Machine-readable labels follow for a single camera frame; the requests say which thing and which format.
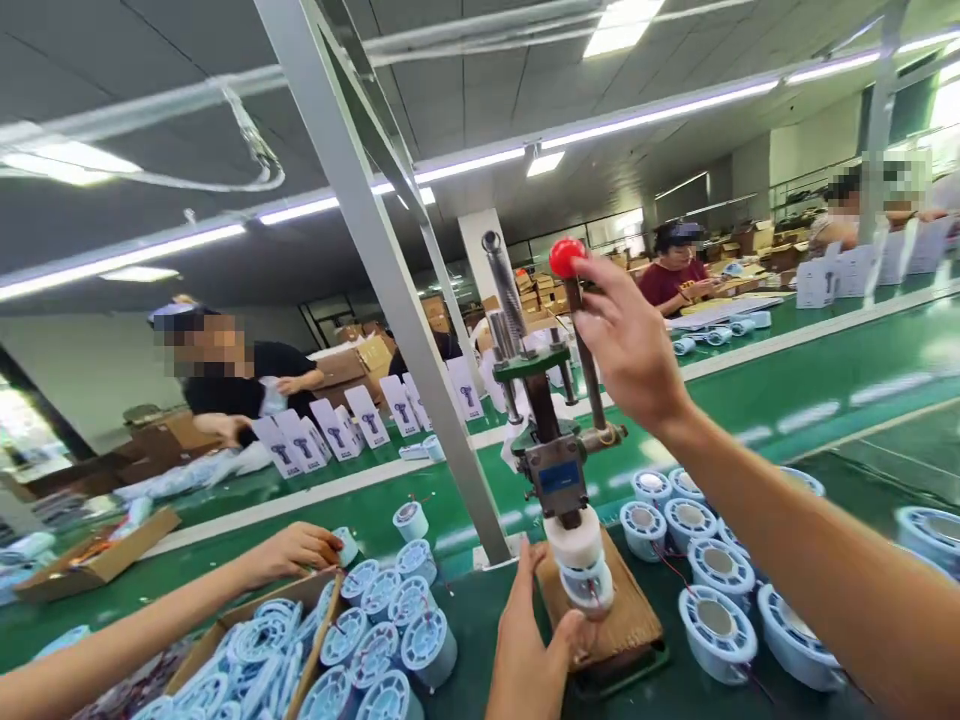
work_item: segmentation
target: metal pole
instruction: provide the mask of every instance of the metal pole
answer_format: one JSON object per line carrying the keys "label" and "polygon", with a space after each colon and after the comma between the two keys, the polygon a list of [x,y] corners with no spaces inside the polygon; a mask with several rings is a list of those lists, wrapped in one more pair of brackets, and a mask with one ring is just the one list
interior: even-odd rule
{"label": "metal pole", "polygon": [[[366,151],[347,109],[351,88],[338,79],[338,71],[344,72],[343,60],[321,32],[321,28],[329,32],[326,19],[313,0],[256,0],[256,6],[324,173],[340,198],[360,259],[433,420],[480,543],[492,564],[506,562],[510,550],[493,495],[457,412],[450,378],[393,227],[380,198],[370,189]],[[382,135],[364,139],[368,144],[386,141]]]}
{"label": "metal pole", "polygon": [[883,9],[881,25],[882,41],[880,58],[877,60],[877,82],[873,86],[870,102],[870,121],[867,126],[867,147],[863,158],[860,188],[861,245],[873,242],[877,228],[877,214],[883,212],[883,155],[890,143],[890,117],[893,113],[897,82],[897,65],[894,54],[900,47],[900,27],[906,14],[909,0],[891,0]]}

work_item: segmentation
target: woman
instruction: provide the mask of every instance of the woman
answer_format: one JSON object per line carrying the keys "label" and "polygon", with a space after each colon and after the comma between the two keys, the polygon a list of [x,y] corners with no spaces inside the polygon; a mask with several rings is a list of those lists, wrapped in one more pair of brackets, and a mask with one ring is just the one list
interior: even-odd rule
{"label": "woman", "polygon": [[712,294],[722,280],[711,278],[695,257],[695,244],[703,234],[699,225],[673,221],[658,227],[656,233],[653,249],[657,259],[637,280],[637,287],[661,315],[673,317],[681,308]]}
{"label": "woman", "polygon": [[236,318],[186,295],[151,314],[149,323],[173,349],[184,399],[201,432],[219,436],[227,447],[253,442],[251,421],[275,411],[264,407],[265,378],[276,378],[267,382],[287,407],[310,417],[316,399],[310,391],[323,385],[323,371],[299,350],[279,342],[247,343]]}

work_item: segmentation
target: metal rod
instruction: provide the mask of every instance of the metal rod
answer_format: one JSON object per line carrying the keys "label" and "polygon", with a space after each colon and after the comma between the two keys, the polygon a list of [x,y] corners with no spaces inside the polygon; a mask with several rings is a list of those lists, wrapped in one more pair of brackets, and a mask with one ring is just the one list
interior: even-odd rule
{"label": "metal rod", "polygon": [[[583,300],[580,297],[579,278],[568,278],[563,281],[567,289],[567,302],[570,303],[570,313],[574,314],[583,309]],[[580,337],[580,333],[574,327],[574,335],[577,338],[577,349],[580,351],[580,368],[583,371],[583,379],[587,384],[587,399],[590,401],[590,414],[593,416],[593,426],[597,430],[605,430],[607,427],[607,418],[603,413],[603,401],[600,399],[600,382],[597,379],[597,368],[593,364],[593,353]]]}

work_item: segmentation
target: fluorescent light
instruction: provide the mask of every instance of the fluorescent light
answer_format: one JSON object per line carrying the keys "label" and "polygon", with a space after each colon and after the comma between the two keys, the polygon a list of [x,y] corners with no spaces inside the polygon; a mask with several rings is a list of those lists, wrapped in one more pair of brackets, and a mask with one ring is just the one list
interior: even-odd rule
{"label": "fluorescent light", "polygon": [[157,282],[174,275],[179,275],[179,270],[171,268],[153,268],[147,265],[131,265],[130,267],[120,268],[113,272],[104,273],[100,277],[104,280],[119,280],[121,282]]}
{"label": "fluorescent light", "polygon": [[84,170],[77,165],[51,160],[38,155],[28,155],[27,153],[10,153],[0,157],[0,162],[17,170],[23,170],[32,173],[38,177],[46,177],[51,180],[69,183],[83,187],[93,185],[104,180],[109,180],[112,176],[109,173]]}
{"label": "fluorescent light", "polygon": [[856,55],[845,60],[827,62],[819,67],[813,68],[812,70],[804,70],[803,72],[794,73],[787,78],[787,85],[799,85],[800,83],[804,83],[809,80],[819,80],[822,77],[836,75],[837,73],[846,72],[847,70],[853,70],[854,68],[876,62],[877,58],[879,57],[879,52],[870,52],[863,55]]}
{"label": "fluorescent light", "polygon": [[607,5],[583,58],[636,45],[662,5],[663,0],[619,0]]}
{"label": "fluorescent light", "polygon": [[497,153],[495,155],[487,155],[486,157],[477,158],[476,160],[467,160],[466,162],[457,163],[456,165],[450,165],[438,170],[429,170],[425,173],[420,173],[414,178],[414,180],[416,180],[417,185],[422,185],[423,183],[441,180],[445,177],[451,177],[453,175],[460,175],[461,173],[470,172],[471,170],[476,170],[478,168],[497,165],[502,162],[507,162],[508,160],[516,160],[517,158],[522,158],[524,154],[525,151],[522,147],[515,148],[513,150],[505,150],[504,152]]}
{"label": "fluorescent light", "polygon": [[239,223],[226,225],[215,230],[208,230],[197,233],[196,235],[178,238],[177,240],[158,243],[157,245],[124,253],[123,255],[115,255],[114,257],[103,260],[96,260],[86,265],[78,265],[67,268],[66,270],[58,270],[57,272],[48,273],[47,275],[41,275],[40,277],[30,280],[11,283],[10,285],[0,287],[0,301],[10,300],[11,298],[21,297],[22,295],[29,295],[30,293],[39,292],[40,290],[57,287],[58,285],[66,285],[75,280],[103,275],[113,270],[119,270],[127,265],[136,265],[137,263],[148,262],[167,255],[174,255],[200,245],[207,245],[217,242],[218,240],[236,237],[237,235],[242,235],[244,232],[243,225]]}
{"label": "fluorescent light", "polygon": [[542,175],[545,172],[552,172],[557,169],[557,165],[560,164],[560,161],[563,160],[563,153],[561,151],[558,153],[553,153],[553,155],[541,155],[538,158],[534,158],[533,162],[530,163],[530,169],[527,170],[527,177],[533,177],[534,175]]}
{"label": "fluorescent light", "polygon": [[658,110],[656,112],[637,115],[632,118],[627,118],[626,120],[620,120],[619,122],[610,123],[609,125],[600,125],[595,128],[590,128],[589,130],[581,130],[580,132],[564,135],[563,137],[554,138],[553,140],[544,140],[540,144],[540,147],[544,150],[549,150],[550,148],[560,147],[561,145],[569,145],[570,143],[580,142],[581,140],[589,140],[591,138],[600,137],[601,135],[609,135],[610,133],[628,130],[640,125],[648,125],[650,123],[668,120],[680,115],[688,115],[690,113],[705,110],[710,107],[716,107],[717,105],[724,105],[729,102],[734,102],[735,100],[740,100],[741,98],[753,97],[756,95],[766,95],[779,84],[779,81],[772,80],[770,82],[759,83],[757,85],[750,85],[749,87],[741,88],[740,90],[733,90],[731,92],[722,93],[721,95],[714,95],[713,97],[704,98],[703,100],[684,103],[683,105],[677,105],[676,107],[668,108],[666,110]]}
{"label": "fluorescent light", "polygon": [[112,153],[99,150],[92,145],[86,145],[74,140],[56,145],[47,145],[31,150],[34,155],[59,160],[60,162],[79,165],[85,170],[101,170],[107,173],[136,173],[143,172],[139,165],[119,158]]}
{"label": "fluorescent light", "polygon": [[316,200],[312,203],[306,203],[305,205],[298,205],[296,207],[287,208],[286,210],[278,210],[276,212],[267,213],[266,215],[261,215],[259,220],[264,225],[276,225],[277,223],[293,220],[294,218],[304,217],[306,215],[315,215],[318,212],[330,210],[339,205],[340,201],[335,197],[324,198],[323,200]]}
{"label": "fluorescent light", "polygon": [[669,195],[670,193],[672,193],[672,192],[674,192],[674,191],[676,191],[676,190],[679,190],[679,189],[682,188],[684,185],[689,185],[689,184],[692,183],[694,180],[696,180],[696,179],[698,179],[698,178],[702,178],[702,177],[703,177],[704,175],[706,175],[706,174],[707,174],[707,171],[704,170],[704,171],[703,171],[702,173],[700,173],[699,175],[694,175],[694,176],[693,176],[692,178],[690,178],[689,180],[684,180],[682,183],[680,183],[680,184],[677,185],[676,187],[672,187],[672,188],[670,188],[669,190],[667,190],[666,192],[660,193],[659,195],[654,195],[654,196],[653,196],[653,199],[654,199],[654,200],[659,200],[659,199],[662,198],[662,197],[666,197],[666,196]]}
{"label": "fluorescent light", "polygon": [[956,40],[960,38],[960,30],[953,30],[947,33],[941,33],[940,35],[933,35],[932,37],[922,38],[920,40],[915,40],[912,43],[907,43],[906,45],[901,45],[900,49],[897,50],[897,54],[913,52],[914,50],[923,50],[923,48],[930,47],[931,45],[939,45],[940,43],[950,42],[951,40]]}

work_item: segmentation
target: wall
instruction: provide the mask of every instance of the wall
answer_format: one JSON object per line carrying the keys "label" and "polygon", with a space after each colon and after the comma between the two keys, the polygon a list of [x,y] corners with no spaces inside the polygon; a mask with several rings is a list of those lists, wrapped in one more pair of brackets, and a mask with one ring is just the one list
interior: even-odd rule
{"label": "wall", "polygon": [[[316,343],[294,308],[252,307],[242,317],[249,337],[313,351]],[[183,402],[166,353],[154,345],[143,313],[0,318],[0,344],[96,452],[129,439],[123,411],[142,403]]]}
{"label": "wall", "polygon": [[860,93],[795,125],[770,133],[770,184],[853,157],[860,127]]}

